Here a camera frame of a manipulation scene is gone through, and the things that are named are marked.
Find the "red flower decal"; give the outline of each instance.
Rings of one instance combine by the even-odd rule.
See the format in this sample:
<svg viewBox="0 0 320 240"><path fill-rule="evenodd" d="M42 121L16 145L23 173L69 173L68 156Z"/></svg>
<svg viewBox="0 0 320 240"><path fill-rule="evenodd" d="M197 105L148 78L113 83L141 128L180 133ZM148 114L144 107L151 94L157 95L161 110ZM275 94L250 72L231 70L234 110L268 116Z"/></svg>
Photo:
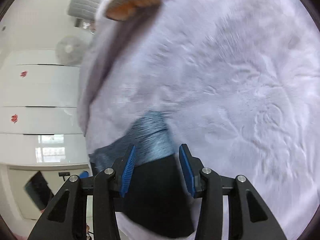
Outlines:
<svg viewBox="0 0 320 240"><path fill-rule="evenodd" d="M23 71L23 72L21 72L20 76L25 77L27 74L28 74L28 71Z"/></svg>
<svg viewBox="0 0 320 240"><path fill-rule="evenodd" d="M18 121L18 116L15 114L11 116L11 122L16 123Z"/></svg>

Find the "ribbed blue pad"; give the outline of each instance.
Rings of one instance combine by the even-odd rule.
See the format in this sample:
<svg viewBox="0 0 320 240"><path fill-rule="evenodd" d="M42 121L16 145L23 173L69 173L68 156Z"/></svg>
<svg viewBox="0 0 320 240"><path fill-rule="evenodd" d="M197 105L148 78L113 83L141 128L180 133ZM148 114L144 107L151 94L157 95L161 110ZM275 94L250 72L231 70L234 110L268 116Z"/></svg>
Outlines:
<svg viewBox="0 0 320 240"><path fill-rule="evenodd" d="M180 159L180 165L182 168L184 180L187 185L188 192L191 194L192 197L195 196L196 194L196 189L195 189L195 177L193 176L190 164L188 162L186 153L184 152L182 146L179 148L182 152L182 158Z"/></svg>
<svg viewBox="0 0 320 240"><path fill-rule="evenodd" d="M129 185L130 185L133 168L136 163L136 160L137 160L136 147L133 146L121 177L121 188L119 192L121 197L124 197L124 195L129 190Z"/></svg>

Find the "black fabric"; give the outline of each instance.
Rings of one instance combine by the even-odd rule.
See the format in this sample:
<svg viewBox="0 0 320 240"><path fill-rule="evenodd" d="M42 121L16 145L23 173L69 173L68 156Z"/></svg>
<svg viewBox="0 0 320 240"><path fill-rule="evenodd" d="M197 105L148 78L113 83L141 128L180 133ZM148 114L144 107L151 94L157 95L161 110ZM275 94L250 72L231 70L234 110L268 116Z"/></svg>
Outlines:
<svg viewBox="0 0 320 240"><path fill-rule="evenodd" d="M161 236L186 237L195 231L173 155L134 168L123 209L133 222Z"/></svg>

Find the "white fan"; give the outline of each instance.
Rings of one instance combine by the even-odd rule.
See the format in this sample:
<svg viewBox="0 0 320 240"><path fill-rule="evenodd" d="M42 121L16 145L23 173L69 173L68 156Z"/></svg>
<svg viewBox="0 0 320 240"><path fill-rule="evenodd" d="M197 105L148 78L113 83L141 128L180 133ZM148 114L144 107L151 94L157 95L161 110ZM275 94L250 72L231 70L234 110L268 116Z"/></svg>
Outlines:
<svg viewBox="0 0 320 240"><path fill-rule="evenodd" d="M66 36L56 46L56 56L62 65L78 65L81 63L86 45L75 36Z"/></svg>

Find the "floor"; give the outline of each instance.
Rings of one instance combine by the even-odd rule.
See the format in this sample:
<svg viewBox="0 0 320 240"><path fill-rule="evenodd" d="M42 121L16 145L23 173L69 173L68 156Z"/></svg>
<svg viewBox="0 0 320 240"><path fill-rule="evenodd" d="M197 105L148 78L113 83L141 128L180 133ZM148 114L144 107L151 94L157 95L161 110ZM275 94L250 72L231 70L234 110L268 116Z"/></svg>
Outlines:
<svg viewBox="0 0 320 240"><path fill-rule="evenodd" d="M67 15L69 2L70 0L15 0L0 22L0 68L12 51L55 49L56 44L65 36L77 36L89 44L93 35L88 30L74 27L75 19ZM10 213L14 220L11 230L26 236L35 222L19 218L19 210L12 210L14 205L10 202L10 186L4 183L4 165L1 165L1 171L0 188L3 191L0 191L0 213ZM92 218L88 218L87 223L92 231ZM121 239L128 239L122 232L120 235Z"/></svg>

